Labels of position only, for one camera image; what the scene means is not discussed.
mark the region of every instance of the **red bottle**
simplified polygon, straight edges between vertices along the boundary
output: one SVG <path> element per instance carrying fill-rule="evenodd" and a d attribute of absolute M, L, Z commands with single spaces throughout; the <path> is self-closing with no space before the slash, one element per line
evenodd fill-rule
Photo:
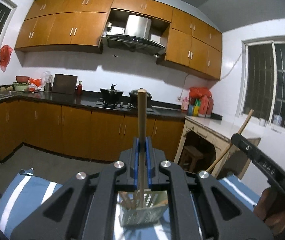
<path fill-rule="evenodd" d="M 210 118 L 211 113 L 212 113 L 212 109 L 213 109 L 213 99 L 212 99 L 212 97 L 210 97 L 208 100 L 209 100 L 209 103 L 208 103 L 208 109 L 207 109 L 206 117 Z"/>
<path fill-rule="evenodd" d="M 80 96 L 82 93 L 82 84 L 81 84 L 81 80 L 79 80 L 79 85 L 77 86 L 77 95 Z"/>
<path fill-rule="evenodd" d="M 199 111 L 198 111 L 198 116 L 200 117 L 206 117 L 206 113 L 207 113 L 207 109 L 208 109 L 208 97 L 207 96 L 203 96 L 200 99 L 200 107 L 199 107 Z"/>

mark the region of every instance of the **range hood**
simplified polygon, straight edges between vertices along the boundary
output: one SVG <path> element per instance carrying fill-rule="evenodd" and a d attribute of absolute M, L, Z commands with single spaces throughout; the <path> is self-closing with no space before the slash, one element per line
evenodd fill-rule
<path fill-rule="evenodd" d="M 110 48 L 136 51 L 152 56 L 162 55 L 165 53 L 166 47 L 148 39 L 150 26 L 150 19 L 129 15 L 124 31 L 119 31 L 121 28 L 117 28 L 120 33 L 115 34 L 115 31 L 112 31 L 111 23 L 108 23 L 103 41 L 106 41 Z"/>

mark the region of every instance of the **red bowl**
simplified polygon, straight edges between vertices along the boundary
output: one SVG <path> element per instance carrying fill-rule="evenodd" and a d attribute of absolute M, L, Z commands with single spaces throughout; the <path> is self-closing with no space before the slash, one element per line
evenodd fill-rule
<path fill-rule="evenodd" d="M 18 83 L 28 83 L 29 77 L 27 77 L 27 76 L 16 76 L 16 81 Z"/>

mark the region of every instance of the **white stripe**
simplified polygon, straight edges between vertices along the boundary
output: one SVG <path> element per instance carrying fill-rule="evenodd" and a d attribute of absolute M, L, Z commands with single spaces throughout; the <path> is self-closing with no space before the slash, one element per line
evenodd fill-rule
<path fill-rule="evenodd" d="M 119 204 L 116 204 L 116 212 L 115 212 L 115 223 L 114 223 L 114 236 L 116 240 L 125 240 L 124 230 L 121 227 L 119 222 L 119 215 L 121 213 L 121 209 Z"/>
<path fill-rule="evenodd" d="M 164 228 L 159 221 L 154 225 L 154 229 L 159 240 L 168 240 L 168 237 L 164 232 Z"/>
<path fill-rule="evenodd" d="M 50 182 L 47 189 L 46 189 L 46 192 L 44 194 L 44 197 L 43 197 L 43 200 L 41 201 L 41 204 L 44 203 L 47 199 L 49 199 L 49 197 L 53 194 L 54 192 L 54 189 L 56 187 L 57 183 L 56 182 Z"/>
<path fill-rule="evenodd" d="M 240 191 L 235 184 L 231 183 L 227 178 L 223 178 L 223 180 L 231 186 L 242 198 L 244 198 L 250 205 L 257 205 L 255 201 L 253 201 L 251 198 L 249 198 L 247 195 L 245 195 L 242 191 Z"/>
<path fill-rule="evenodd" d="M 30 180 L 31 176 L 25 176 L 22 181 L 18 184 L 18 186 L 14 189 L 13 193 L 11 194 L 5 208 L 4 212 L 1 215 L 1 221 L 0 221 L 0 230 L 4 233 L 5 228 L 8 222 L 8 218 L 10 215 L 10 212 L 20 194 L 20 192 L 23 190 L 24 186 L 27 184 L 27 182 Z"/>

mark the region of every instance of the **red plastic bag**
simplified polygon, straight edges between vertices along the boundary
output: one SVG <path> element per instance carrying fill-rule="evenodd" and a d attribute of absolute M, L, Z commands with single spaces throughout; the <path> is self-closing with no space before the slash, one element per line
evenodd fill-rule
<path fill-rule="evenodd" d="M 38 79 L 30 78 L 29 82 L 30 84 L 35 84 L 37 87 L 41 86 L 41 78 L 38 78 Z"/>
<path fill-rule="evenodd" d="M 207 96 L 208 98 L 211 97 L 211 92 L 206 87 L 191 87 L 189 88 L 189 91 L 189 97 L 191 98 L 201 98 L 202 96 Z"/>
<path fill-rule="evenodd" d="M 10 55 L 12 52 L 13 49 L 8 45 L 4 45 L 0 50 L 0 65 L 3 72 L 6 71 L 6 67 L 10 61 Z"/>

